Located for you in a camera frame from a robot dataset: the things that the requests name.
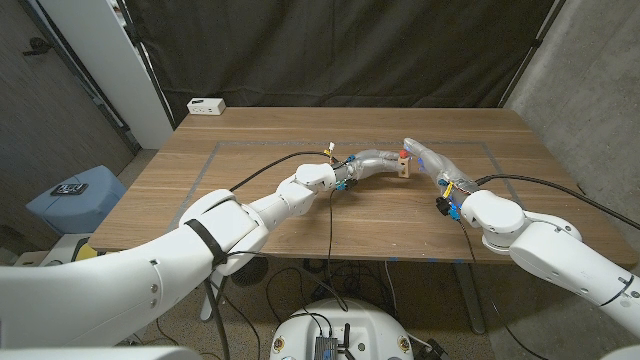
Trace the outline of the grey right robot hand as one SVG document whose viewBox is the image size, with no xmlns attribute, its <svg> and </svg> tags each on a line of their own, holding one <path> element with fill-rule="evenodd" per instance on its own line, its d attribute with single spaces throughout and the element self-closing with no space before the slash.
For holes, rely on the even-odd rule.
<svg viewBox="0 0 640 360">
<path fill-rule="evenodd" d="M 461 202 L 465 196 L 479 190 L 479 185 L 446 156 L 412 138 L 404 139 L 404 148 L 418 158 L 420 171 L 429 175 L 443 197 Z"/>
</svg>

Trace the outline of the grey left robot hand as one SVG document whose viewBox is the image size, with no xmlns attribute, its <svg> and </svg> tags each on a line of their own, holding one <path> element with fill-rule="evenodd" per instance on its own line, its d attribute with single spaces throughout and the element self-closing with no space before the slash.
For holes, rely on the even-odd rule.
<svg viewBox="0 0 640 360">
<path fill-rule="evenodd" d="M 360 180 L 378 173 L 401 173 L 404 166 L 399 163 L 399 154 L 392 151 L 369 149 L 350 155 L 333 166 L 336 190 L 349 190 Z"/>
</svg>

